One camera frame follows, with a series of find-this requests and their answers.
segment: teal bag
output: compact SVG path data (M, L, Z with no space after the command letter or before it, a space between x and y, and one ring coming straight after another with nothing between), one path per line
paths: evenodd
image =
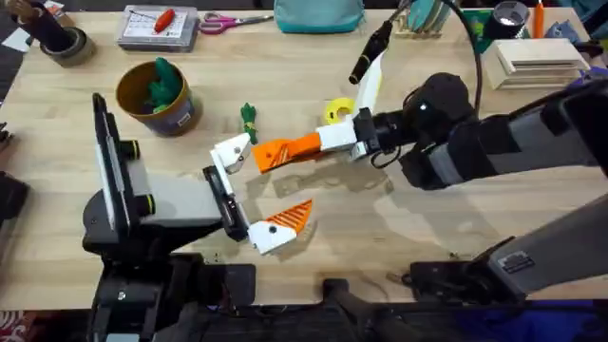
M285 33L350 32L363 18L363 0L275 0L275 20Z

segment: tin can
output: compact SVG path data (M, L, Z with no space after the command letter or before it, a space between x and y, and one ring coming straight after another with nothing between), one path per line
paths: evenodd
M186 132L194 126L197 114L185 77L177 67L172 67L181 79L180 95L167 108L156 113L144 113L144 103L148 98L147 86L158 79L154 62L131 68L122 77L116 89L118 104L126 113L164 136Z

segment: green object in can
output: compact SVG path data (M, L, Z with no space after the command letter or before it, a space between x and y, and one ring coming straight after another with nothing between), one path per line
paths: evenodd
M162 57L156 59L155 68L159 80L148 85L149 102L154 106L171 105L180 95L180 77L169 62Z

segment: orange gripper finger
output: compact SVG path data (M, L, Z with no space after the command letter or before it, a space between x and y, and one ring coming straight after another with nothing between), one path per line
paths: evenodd
M262 174L289 162L308 160L320 150L321 139L318 133L296 140L277 139L252 148L257 168Z
M309 199L276 215L272 215L265 220L284 227L292 228L295 230L296 234L299 234L299 232L304 229L304 226L308 221L308 216L311 214L312 210L313 200Z

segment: orange marker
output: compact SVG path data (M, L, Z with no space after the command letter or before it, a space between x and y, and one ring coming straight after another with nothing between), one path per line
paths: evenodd
M544 36L544 31L542 29L543 25L544 6L542 5L542 0L539 0L539 3L534 9L534 38L542 38Z
M164 29L168 28L169 25L173 22L173 18L175 18L175 11L172 9L166 10L161 16L156 20L156 24L154 25L154 30L157 33L162 32Z

